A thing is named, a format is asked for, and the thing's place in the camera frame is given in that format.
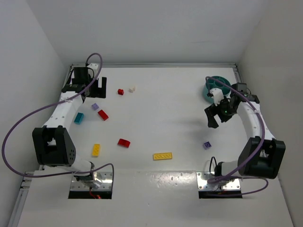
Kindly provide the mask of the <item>light purple square lego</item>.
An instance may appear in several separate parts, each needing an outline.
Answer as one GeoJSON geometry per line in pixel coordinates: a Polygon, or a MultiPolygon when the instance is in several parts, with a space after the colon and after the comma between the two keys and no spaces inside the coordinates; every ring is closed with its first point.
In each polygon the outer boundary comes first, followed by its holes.
{"type": "Polygon", "coordinates": [[[99,109],[99,106],[96,103],[92,104],[91,107],[94,111],[99,109]]]}

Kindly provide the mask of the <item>dark purple square lego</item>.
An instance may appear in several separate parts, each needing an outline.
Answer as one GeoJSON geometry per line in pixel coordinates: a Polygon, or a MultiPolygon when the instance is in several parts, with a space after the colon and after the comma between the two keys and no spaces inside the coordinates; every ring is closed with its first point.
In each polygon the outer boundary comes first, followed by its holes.
{"type": "Polygon", "coordinates": [[[207,149],[209,149],[209,148],[211,148],[212,147],[212,145],[210,144],[210,142],[205,142],[205,143],[203,143],[203,148],[205,149],[205,150],[207,150],[207,149]]]}

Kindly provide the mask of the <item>teal lego brick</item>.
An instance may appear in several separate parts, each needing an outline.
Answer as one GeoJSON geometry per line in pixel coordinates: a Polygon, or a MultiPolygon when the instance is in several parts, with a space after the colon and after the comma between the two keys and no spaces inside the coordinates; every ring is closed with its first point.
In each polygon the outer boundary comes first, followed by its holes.
{"type": "Polygon", "coordinates": [[[83,118],[84,118],[83,113],[77,113],[76,117],[74,119],[74,123],[77,124],[77,125],[80,125],[82,123],[83,118]]]}

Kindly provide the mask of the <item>yellow long lego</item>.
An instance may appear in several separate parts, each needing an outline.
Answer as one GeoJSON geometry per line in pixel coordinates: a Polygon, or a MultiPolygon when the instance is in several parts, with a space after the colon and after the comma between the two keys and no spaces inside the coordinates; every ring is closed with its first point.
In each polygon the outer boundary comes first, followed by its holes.
{"type": "Polygon", "coordinates": [[[158,160],[170,160],[173,159],[173,155],[171,152],[169,153],[155,153],[153,154],[153,160],[158,161],[158,160]]]}

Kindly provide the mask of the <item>yellow 2x4 lego brick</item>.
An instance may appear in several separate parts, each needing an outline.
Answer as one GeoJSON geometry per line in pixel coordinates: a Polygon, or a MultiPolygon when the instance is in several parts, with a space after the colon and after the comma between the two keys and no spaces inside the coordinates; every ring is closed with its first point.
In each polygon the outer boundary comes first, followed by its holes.
{"type": "Polygon", "coordinates": [[[94,144],[92,149],[92,156],[98,157],[101,151],[101,145],[100,144],[94,144]]]}

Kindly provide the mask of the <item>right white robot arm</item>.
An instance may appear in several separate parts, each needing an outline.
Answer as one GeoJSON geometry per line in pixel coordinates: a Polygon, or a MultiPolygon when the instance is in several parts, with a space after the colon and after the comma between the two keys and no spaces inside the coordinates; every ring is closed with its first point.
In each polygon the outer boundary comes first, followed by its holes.
{"type": "Polygon", "coordinates": [[[207,95],[213,99],[213,104],[205,109],[208,127],[218,128],[215,116],[218,116],[221,122],[227,122],[237,114],[248,141],[236,161],[217,164],[214,177],[209,179],[208,183],[228,181],[233,177],[276,178],[286,145],[277,140],[266,126],[258,96],[248,92],[245,83],[228,86],[217,79],[211,80],[228,87],[230,96],[225,96],[220,88],[211,87],[211,84],[206,82],[207,95]]]}

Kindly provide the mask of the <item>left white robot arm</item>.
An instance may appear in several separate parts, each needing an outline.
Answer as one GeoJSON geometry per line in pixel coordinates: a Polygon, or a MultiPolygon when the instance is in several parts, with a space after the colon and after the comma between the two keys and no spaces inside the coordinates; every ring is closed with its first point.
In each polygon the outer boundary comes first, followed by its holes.
{"type": "Polygon", "coordinates": [[[96,63],[73,68],[62,88],[60,104],[43,127],[34,128],[32,132],[36,158],[40,165],[72,172],[77,181],[93,189],[101,186],[101,175],[92,173],[94,164],[77,155],[69,128],[87,97],[106,97],[107,78],[102,77],[98,81],[96,75],[99,68],[96,63]]]}

